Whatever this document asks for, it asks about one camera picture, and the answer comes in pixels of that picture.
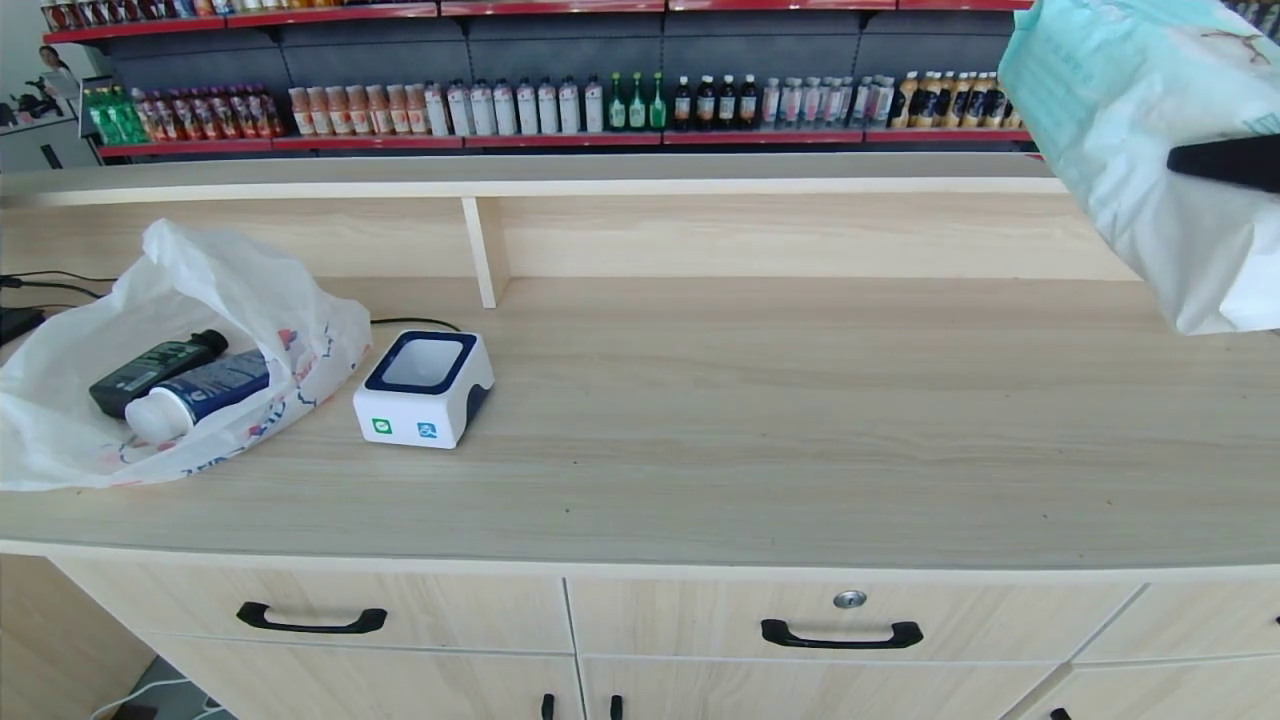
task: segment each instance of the drawer handle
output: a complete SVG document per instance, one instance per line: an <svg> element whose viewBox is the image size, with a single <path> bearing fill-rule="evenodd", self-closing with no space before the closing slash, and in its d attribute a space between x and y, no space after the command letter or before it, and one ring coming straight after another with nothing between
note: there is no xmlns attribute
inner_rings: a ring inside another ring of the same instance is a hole
<svg viewBox="0 0 1280 720"><path fill-rule="evenodd" d="M760 637L782 647L808 647L812 650L902 650L919 644L924 639L924 633L915 623L893 623L890 628L893 630L893 637L887 641L808 641L791 634L786 620L760 620Z"/></svg>
<svg viewBox="0 0 1280 720"><path fill-rule="evenodd" d="M387 611L381 607L370 607L356 618L349 625L289 625L285 623L273 623L266 619L270 605L261 602L246 602L241 606L236 618L259 630L280 630L282 633L315 633L319 635L364 635L380 630L387 623Z"/></svg>

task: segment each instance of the plastic bag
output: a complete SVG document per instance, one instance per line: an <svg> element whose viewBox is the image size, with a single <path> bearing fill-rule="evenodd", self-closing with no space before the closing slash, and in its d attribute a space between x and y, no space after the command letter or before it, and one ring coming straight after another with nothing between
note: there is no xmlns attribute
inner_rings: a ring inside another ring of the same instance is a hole
<svg viewBox="0 0 1280 720"><path fill-rule="evenodd" d="M0 489L110 487L183 478L265 441L328 398L370 348L369 311L316 287L293 258L229 232L168 220L111 293L41 325L0 369ZM270 386L177 441L142 443L88 387L168 340L214 328L256 345Z"/></svg>
<svg viewBox="0 0 1280 720"><path fill-rule="evenodd" d="M1038 0L1000 78L1046 161L1185 334L1280 328L1280 199L1169 151L1280 133L1280 47L1217 0Z"/></svg>

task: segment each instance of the drawer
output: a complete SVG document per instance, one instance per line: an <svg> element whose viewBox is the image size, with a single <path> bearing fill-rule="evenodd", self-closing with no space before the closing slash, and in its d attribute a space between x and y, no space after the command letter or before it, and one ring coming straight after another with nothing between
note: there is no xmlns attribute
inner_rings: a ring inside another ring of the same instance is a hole
<svg viewBox="0 0 1280 720"><path fill-rule="evenodd" d="M55 562L134 632L375 647L538 652L573 647L559 578ZM250 619L265 628L237 618L244 603L269 607ZM362 618L370 619L366 611L379 610L385 611L380 628L367 629L376 624L369 621L360 626Z"/></svg>
<svg viewBox="0 0 1280 720"><path fill-rule="evenodd" d="M570 656L255 643L143 634L239 720L581 720Z"/></svg>
<svg viewBox="0 0 1280 720"><path fill-rule="evenodd" d="M678 580L571 580L568 588L582 653L859 661L1062 661L1137 591ZM837 607L845 592L865 602ZM796 638L841 644L783 647L763 637L764 620ZM914 643L913 625L923 635Z"/></svg>
<svg viewBox="0 0 1280 720"><path fill-rule="evenodd" d="M1052 669L584 657L582 689L588 720L998 720Z"/></svg>
<svg viewBox="0 0 1280 720"><path fill-rule="evenodd" d="M1012 720L1275 720L1280 657L1073 667Z"/></svg>
<svg viewBox="0 0 1280 720"><path fill-rule="evenodd" d="M1280 582L1160 583L1080 655L1082 661L1280 653Z"/></svg>

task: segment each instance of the white cap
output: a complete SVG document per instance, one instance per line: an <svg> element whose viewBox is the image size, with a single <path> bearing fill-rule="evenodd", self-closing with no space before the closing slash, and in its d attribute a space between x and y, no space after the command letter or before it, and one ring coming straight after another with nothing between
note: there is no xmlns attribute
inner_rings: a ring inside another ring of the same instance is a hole
<svg viewBox="0 0 1280 720"><path fill-rule="evenodd" d="M152 388L145 397L125 405L124 421L134 434L151 445L184 436L196 427L191 410L163 387Z"/></svg>

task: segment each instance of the keyhole lock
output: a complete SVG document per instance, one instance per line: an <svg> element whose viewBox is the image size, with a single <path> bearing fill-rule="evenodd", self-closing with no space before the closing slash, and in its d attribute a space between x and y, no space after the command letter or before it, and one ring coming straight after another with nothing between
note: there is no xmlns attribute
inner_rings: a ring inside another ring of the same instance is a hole
<svg viewBox="0 0 1280 720"><path fill-rule="evenodd" d="M867 603L867 593L863 591L845 591L837 594L832 602L836 607L841 610L849 610L851 607L861 607Z"/></svg>

